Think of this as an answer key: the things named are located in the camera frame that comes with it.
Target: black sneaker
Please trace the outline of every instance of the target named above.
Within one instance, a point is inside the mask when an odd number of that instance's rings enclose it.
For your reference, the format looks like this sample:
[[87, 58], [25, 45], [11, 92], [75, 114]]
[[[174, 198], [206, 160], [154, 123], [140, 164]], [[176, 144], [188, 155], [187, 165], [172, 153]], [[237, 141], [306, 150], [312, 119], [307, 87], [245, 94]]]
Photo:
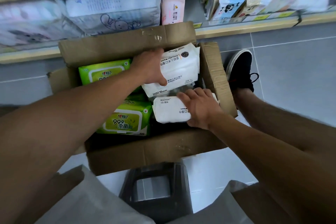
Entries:
[[[225, 69], [226, 77], [228, 79], [230, 89], [235, 90], [237, 88], [249, 88], [254, 91], [253, 82], [258, 80], [259, 74], [251, 73], [252, 53], [247, 50], [241, 50], [233, 55], [228, 66]], [[257, 78], [251, 81], [250, 76], [256, 74]]]

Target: cardboard box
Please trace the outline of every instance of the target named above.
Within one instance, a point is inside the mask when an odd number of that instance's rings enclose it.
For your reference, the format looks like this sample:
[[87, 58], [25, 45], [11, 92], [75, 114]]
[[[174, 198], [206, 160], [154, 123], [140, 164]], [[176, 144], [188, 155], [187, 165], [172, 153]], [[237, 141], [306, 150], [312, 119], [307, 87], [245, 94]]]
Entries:
[[[67, 68], [48, 74], [53, 93], [81, 85], [78, 67], [132, 58], [149, 49], [165, 51], [188, 43], [196, 44], [192, 22], [149, 27], [110, 35], [64, 40], [59, 49]], [[229, 83], [217, 43], [200, 44], [200, 77], [216, 94], [221, 108], [237, 116]], [[93, 134], [85, 143], [91, 171], [103, 175], [163, 161], [178, 161], [212, 150], [225, 148], [211, 132], [189, 128], [186, 123], [155, 124], [153, 135], [137, 136]]]

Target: left hand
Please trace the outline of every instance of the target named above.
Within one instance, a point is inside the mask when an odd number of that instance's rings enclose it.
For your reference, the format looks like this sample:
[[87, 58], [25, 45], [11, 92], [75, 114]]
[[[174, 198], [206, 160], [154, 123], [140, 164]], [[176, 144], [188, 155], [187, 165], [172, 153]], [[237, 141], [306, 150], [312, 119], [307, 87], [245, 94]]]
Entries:
[[134, 71], [136, 76], [141, 76], [142, 84], [157, 82], [161, 86], [166, 86], [167, 80], [163, 77], [160, 67], [163, 53], [162, 48], [142, 52], [133, 58], [130, 71]]

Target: white wet wipes pack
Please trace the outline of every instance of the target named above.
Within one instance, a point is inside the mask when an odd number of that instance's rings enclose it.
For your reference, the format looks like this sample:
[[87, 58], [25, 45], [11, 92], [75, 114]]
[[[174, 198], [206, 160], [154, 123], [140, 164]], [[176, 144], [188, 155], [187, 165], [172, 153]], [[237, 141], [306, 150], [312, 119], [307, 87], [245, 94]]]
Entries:
[[[214, 93], [212, 93], [212, 95], [217, 101], [216, 95]], [[178, 97], [155, 98], [153, 103], [153, 111], [157, 122], [162, 124], [186, 122], [191, 118], [187, 107]]]
[[142, 88], [151, 98], [168, 90], [190, 84], [198, 80], [199, 47], [192, 43], [163, 53], [160, 63], [161, 73], [167, 80], [166, 86], [158, 83], [144, 84]]

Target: wet wipes pack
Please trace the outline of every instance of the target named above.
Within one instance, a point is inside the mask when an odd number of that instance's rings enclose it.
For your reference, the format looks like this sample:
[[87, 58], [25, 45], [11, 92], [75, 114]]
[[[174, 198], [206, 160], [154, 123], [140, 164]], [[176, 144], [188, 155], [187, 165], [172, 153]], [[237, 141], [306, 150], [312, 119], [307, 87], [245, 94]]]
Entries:
[[158, 83], [144, 84], [146, 95], [151, 98], [168, 90], [190, 84], [198, 80], [199, 47], [192, 43], [163, 53], [160, 63], [161, 73], [167, 80], [167, 86]]
[[[214, 93], [212, 93], [212, 95], [217, 101], [216, 95]], [[155, 98], [153, 103], [153, 111], [157, 122], [162, 124], [186, 122], [191, 118], [187, 107], [178, 97]]]
[[97, 130], [97, 133], [147, 136], [152, 113], [150, 102], [126, 99]]
[[83, 85], [91, 82], [106, 79], [112, 75], [116, 75], [121, 71], [128, 70], [131, 65], [130, 59], [111, 61], [101, 64], [79, 67], [79, 75]]

